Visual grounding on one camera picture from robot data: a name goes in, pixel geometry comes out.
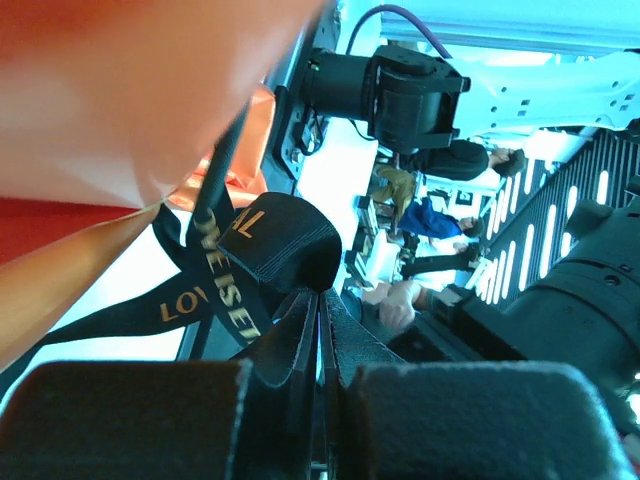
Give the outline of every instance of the orange fabric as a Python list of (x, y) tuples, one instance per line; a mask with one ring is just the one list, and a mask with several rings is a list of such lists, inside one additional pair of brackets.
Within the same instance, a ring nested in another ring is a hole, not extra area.
[[(247, 120), (225, 180), (235, 208), (248, 206), (258, 195), (267, 191), (267, 182), (260, 168), (275, 110), (273, 93), (260, 85), (251, 98)], [(171, 204), (184, 210), (193, 210), (212, 154), (203, 158), (191, 177), (169, 197)]]
[(0, 196), (161, 201), (324, 3), (0, 0)]
[(0, 268), (0, 371), (42, 338), (157, 215), (84, 230)]
[[(0, 225), (0, 369), (150, 223), (324, 3), (0, 0), (0, 218), (4, 198), (59, 202)], [(259, 163), (228, 181), (236, 202), (265, 189)]]

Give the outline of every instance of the fabric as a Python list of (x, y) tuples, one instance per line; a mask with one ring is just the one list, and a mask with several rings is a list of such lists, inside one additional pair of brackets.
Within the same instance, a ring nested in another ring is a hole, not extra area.
[(401, 160), (401, 167), (425, 175), (469, 181), (489, 168), (489, 154), (484, 146), (467, 140), (454, 140), (448, 148), (420, 150)]
[(413, 201), (416, 191), (416, 180), (410, 173), (384, 165), (377, 171), (379, 177), (388, 180), (387, 186), (375, 191), (371, 198), (380, 203), (393, 200), (398, 217), (402, 217)]
[(51, 329), (157, 211), (140, 210), (84, 229), (0, 268), (0, 370)]
[(0, 267), (23, 255), (136, 210), (119, 207), (0, 199)]
[[(267, 191), (267, 183), (260, 168), (275, 108), (273, 93), (266, 86), (259, 85), (251, 97), (247, 121), (225, 179), (227, 191), (236, 208), (248, 206), (258, 195)], [(191, 177), (169, 197), (170, 204), (183, 210), (193, 210), (212, 154), (213, 152), (209, 152)]]
[[(209, 207), (199, 199), (194, 209), (187, 247), (171, 251), (179, 274), (137, 298), (47, 334), (0, 375), (0, 398), (45, 345), (155, 335), (216, 315), (247, 346), (272, 327), (273, 315), (288, 296), (331, 288), (342, 245), (335, 227), (316, 207), (292, 195), (267, 193), (234, 220), (226, 192), (219, 200), (215, 194), (211, 198), (215, 204)], [(172, 215), (166, 207), (164, 212)], [(170, 217), (158, 218), (166, 227)]]
[(436, 212), (429, 197), (423, 198), (422, 203), (411, 202), (398, 222), (398, 228), (415, 235), (438, 239), (462, 234), (458, 220), (451, 215)]
[(157, 204), (324, 4), (0, 0), (0, 196)]
[(401, 332), (394, 332), (380, 323), (380, 307), (358, 298), (348, 289), (342, 290), (340, 299), (353, 319), (366, 328), (378, 341), (387, 344)]

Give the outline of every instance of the black lanyard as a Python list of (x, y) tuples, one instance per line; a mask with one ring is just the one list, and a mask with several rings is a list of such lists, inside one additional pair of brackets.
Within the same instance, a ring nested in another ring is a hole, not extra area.
[(101, 337), (157, 335), (217, 316), (246, 346), (265, 334), (282, 300), (299, 289), (331, 288), (340, 265), (340, 236), (303, 199), (258, 197), (239, 216), (224, 180), (246, 109), (216, 145), (187, 230), (166, 206), (153, 230), (180, 273), (153, 290), (48, 333), (0, 375), (0, 397), (45, 345)]

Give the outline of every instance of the person sitting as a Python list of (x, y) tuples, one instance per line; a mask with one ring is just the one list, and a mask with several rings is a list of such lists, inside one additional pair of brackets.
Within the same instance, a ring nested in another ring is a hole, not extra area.
[(433, 309), (433, 295), (432, 290), (406, 280), (395, 285), (381, 283), (375, 290), (364, 292), (362, 298), (343, 289), (340, 298), (355, 321), (380, 342), (388, 344), (413, 323), (416, 310)]
[(430, 239), (452, 238), (460, 234), (476, 238), (484, 232), (481, 218), (465, 217), (458, 220), (451, 215), (436, 212), (429, 197), (421, 201), (413, 200), (415, 179), (410, 173), (382, 167), (378, 175), (386, 178), (389, 183), (374, 192), (371, 198), (379, 203), (393, 200), (400, 230)]
[(487, 153), (483, 145), (468, 140), (454, 140), (448, 148), (419, 150), (400, 159), (403, 170), (455, 181), (473, 180), (488, 168), (503, 178), (513, 177), (526, 165), (522, 149), (496, 148)]

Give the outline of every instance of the purple cable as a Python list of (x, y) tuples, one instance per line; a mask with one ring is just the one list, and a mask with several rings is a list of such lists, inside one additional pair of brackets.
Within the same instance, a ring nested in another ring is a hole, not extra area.
[(347, 55), (351, 53), (351, 49), (353, 48), (353, 44), (356, 40), (356, 36), (358, 35), (358, 32), (360, 31), (360, 28), (362, 27), (362, 25), (364, 25), (364, 22), (369, 20), (369, 18), (374, 16), (376, 13), (380, 13), (380, 12), (391, 12), (391, 13), (400, 15), (401, 17), (404, 17), (406, 20), (411, 22), (413, 26), (415, 26), (420, 31), (420, 33), (422, 33), (422, 35), (425, 36), (427, 40), (429, 40), (429, 43), (433, 45), (433, 48), (436, 49), (436, 51), (440, 54), (442, 58), (453, 58), (451, 54), (447, 51), (447, 49), (444, 48), (442, 43), (440, 43), (440, 40), (436, 38), (433, 32), (429, 30), (429, 28), (424, 24), (422, 20), (420, 20), (416, 15), (411, 13), (406, 8), (403, 8), (399, 5), (380, 5), (378, 7), (373, 7), (371, 10), (365, 13), (362, 16), (362, 18), (358, 20), (358, 23), (356, 23), (356, 26), (353, 29), (353, 33), (351, 34), (351, 38), (349, 39), (349, 44), (347, 45), (347, 51), (345, 52)]

